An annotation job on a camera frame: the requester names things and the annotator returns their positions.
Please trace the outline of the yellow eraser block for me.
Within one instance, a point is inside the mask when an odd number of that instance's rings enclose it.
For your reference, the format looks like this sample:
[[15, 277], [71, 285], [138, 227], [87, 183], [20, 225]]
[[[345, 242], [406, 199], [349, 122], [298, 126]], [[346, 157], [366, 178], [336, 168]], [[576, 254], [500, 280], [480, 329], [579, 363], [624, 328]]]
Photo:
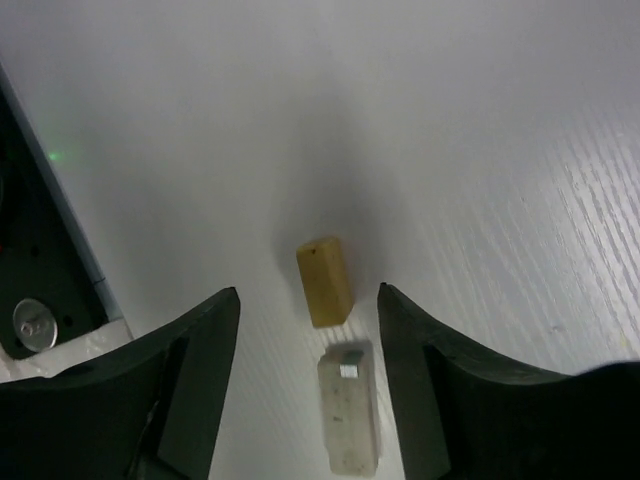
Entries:
[[296, 261], [313, 327], [344, 324], [354, 299], [340, 240], [329, 236], [308, 242], [296, 250]]

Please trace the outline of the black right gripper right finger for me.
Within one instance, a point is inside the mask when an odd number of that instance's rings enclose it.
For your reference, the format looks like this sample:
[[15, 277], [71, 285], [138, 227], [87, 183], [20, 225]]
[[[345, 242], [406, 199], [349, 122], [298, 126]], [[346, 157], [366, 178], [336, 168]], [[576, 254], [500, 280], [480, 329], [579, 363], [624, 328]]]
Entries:
[[407, 478], [638, 477], [637, 362], [564, 375], [459, 333], [393, 285], [377, 308]]

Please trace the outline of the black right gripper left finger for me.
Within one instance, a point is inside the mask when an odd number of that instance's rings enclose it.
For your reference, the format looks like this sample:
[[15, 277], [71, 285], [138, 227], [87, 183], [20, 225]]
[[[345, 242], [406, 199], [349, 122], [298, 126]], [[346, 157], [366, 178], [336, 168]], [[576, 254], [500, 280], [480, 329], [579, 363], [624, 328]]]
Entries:
[[208, 478], [239, 319], [225, 288], [53, 377], [2, 384], [2, 478]]

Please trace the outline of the white eraser block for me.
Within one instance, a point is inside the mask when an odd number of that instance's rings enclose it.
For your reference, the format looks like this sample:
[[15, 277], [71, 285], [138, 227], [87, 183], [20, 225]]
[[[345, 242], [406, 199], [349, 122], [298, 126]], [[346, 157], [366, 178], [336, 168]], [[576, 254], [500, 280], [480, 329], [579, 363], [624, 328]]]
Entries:
[[323, 439], [331, 472], [372, 478], [380, 446], [373, 347], [330, 345], [317, 363]]

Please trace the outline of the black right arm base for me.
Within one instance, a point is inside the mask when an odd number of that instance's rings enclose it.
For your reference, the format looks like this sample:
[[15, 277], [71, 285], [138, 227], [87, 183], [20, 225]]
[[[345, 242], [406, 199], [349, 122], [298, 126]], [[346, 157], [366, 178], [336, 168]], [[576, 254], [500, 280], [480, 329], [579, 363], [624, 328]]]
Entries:
[[13, 360], [37, 353], [17, 338], [24, 298], [44, 303], [56, 346], [122, 317], [66, 195], [6, 75], [1, 77], [1, 347]]

